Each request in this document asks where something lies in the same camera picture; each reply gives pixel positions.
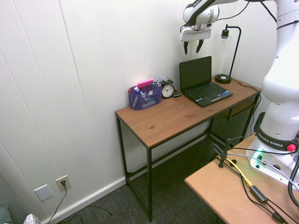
desk lamp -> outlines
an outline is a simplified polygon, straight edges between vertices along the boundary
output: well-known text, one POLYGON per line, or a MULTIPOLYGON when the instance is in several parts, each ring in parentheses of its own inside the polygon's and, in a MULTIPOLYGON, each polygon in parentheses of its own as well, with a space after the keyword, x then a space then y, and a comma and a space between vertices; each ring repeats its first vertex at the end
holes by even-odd
POLYGON ((234 66, 234 62, 235 62, 235 55, 237 54, 239 41, 240 41, 240 37, 241 37, 241 28, 240 27, 234 27, 234 26, 231 27, 231 26, 228 26, 228 24, 226 24, 226 27, 222 31, 222 34, 221 34, 221 45, 220 45, 220 49, 219 49, 221 53, 228 53, 228 49, 229 49, 229 45, 230 45, 230 41, 231 41, 231 37, 228 35, 228 33, 229 33, 228 28, 239 29, 239 37, 238 37, 237 45, 235 48, 234 59, 232 62, 232 66, 230 68, 229 75, 218 74, 215 76, 215 81, 218 83, 222 83, 222 84, 228 84, 232 81, 231 74, 232 74, 232 70, 233 70, 233 66, 234 66))

laptop touchpad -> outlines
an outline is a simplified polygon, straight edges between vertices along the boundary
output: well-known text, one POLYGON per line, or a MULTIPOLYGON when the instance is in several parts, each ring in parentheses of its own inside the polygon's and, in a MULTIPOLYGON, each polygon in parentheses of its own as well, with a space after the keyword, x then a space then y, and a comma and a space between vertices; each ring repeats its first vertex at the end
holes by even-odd
POLYGON ((219 98, 219 96, 217 96, 215 93, 213 93, 211 95, 206 96, 206 98, 209 100, 213 100, 213 99, 219 98))

desk top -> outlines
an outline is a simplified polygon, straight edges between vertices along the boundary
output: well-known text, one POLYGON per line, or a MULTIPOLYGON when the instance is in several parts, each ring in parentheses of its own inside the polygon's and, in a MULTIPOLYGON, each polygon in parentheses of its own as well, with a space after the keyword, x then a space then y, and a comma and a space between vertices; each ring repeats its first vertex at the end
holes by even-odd
MULTIPOLYGON (((236 147, 247 148, 254 139, 254 135, 239 143, 236 147)), ((233 149, 231 152, 245 154, 244 150, 233 149)), ((273 180, 249 167, 249 160, 240 156, 228 156, 236 159, 237 166, 244 175, 259 190, 279 207, 286 211, 295 220, 299 220, 299 211, 292 203, 287 192, 287 186, 273 180)), ((204 166, 185 182, 222 218, 229 224, 277 224, 271 214, 263 208, 253 204, 245 195, 241 178, 229 168, 218 167, 218 160, 204 166)), ((248 194, 255 199, 247 188, 248 194)), ((297 200, 299 192, 293 191, 297 200)), ((288 223, 294 223, 289 217, 277 209, 288 223)))
POLYGON ((160 104, 141 111, 126 107, 115 113, 120 120, 128 125, 144 146, 154 148, 165 140, 172 139, 256 95, 254 89, 241 86, 233 80, 229 84, 217 84, 231 91, 233 96, 209 106, 200 107, 182 95, 178 98, 162 99, 160 104))

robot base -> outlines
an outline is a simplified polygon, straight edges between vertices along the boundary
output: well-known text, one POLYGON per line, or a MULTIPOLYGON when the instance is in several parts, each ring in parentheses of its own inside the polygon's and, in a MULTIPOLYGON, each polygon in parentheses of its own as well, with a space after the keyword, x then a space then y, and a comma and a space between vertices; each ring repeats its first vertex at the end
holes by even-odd
MULTIPOLYGON (((289 183, 288 179, 286 179, 275 169, 272 169, 269 166, 267 166, 266 163, 278 168, 282 173, 284 173, 286 176, 289 177, 295 166, 295 162, 298 159, 298 155, 299 155, 298 153, 291 154, 291 155, 275 155, 275 154, 263 153, 263 151, 279 152, 279 153, 282 153, 282 151, 278 151, 273 148, 270 148, 269 146, 263 144, 257 137, 254 139, 254 141, 252 142, 249 148, 257 149, 259 150, 259 152, 246 150, 246 155, 253 156, 254 158, 259 157, 259 159, 263 161, 263 162, 259 162, 255 159, 249 158, 251 168, 253 168, 254 170, 260 173, 265 174, 266 176, 273 178, 276 181, 288 185, 289 183)), ((299 174, 296 174, 294 183, 299 186, 299 174)))

gray carpet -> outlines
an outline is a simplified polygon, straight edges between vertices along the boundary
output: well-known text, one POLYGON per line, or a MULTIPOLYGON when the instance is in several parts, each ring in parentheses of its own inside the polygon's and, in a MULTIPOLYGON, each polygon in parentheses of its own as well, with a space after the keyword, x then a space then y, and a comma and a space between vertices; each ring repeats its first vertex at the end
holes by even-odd
MULTIPOLYGON (((153 224, 223 224, 184 179, 206 164, 212 139, 203 140, 152 170, 153 224)), ((147 198, 147 176, 133 180, 139 193, 147 198)), ((63 220, 62 223, 81 224, 149 224, 147 213, 126 185, 63 220)))

